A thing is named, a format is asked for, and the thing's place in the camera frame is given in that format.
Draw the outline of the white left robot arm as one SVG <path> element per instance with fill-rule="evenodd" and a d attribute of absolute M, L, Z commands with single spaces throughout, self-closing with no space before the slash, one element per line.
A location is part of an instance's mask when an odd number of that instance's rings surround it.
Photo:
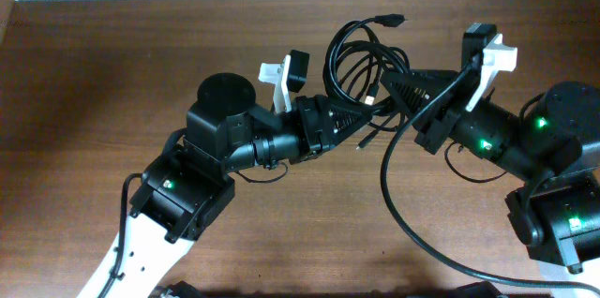
<path fill-rule="evenodd" d="M 82 288 L 82 297 L 147 297 L 232 201 L 232 173 L 334 149 L 372 116 L 333 97 L 298 97 L 290 112 L 256 102 L 253 84 L 233 73 L 205 79 L 161 154 L 121 199 L 119 232 Z"/>

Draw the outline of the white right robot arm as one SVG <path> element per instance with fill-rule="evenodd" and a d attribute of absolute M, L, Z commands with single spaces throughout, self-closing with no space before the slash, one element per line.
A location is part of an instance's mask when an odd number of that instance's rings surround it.
<path fill-rule="evenodd" d="M 513 114 L 483 97 L 484 74 L 416 70 L 382 84 L 409 114 L 416 143 L 431 154 L 453 142 L 516 176 L 505 198 L 518 240 L 535 261 L 579 275 L 599 257 L 599 92 L 560 82 Z"/>

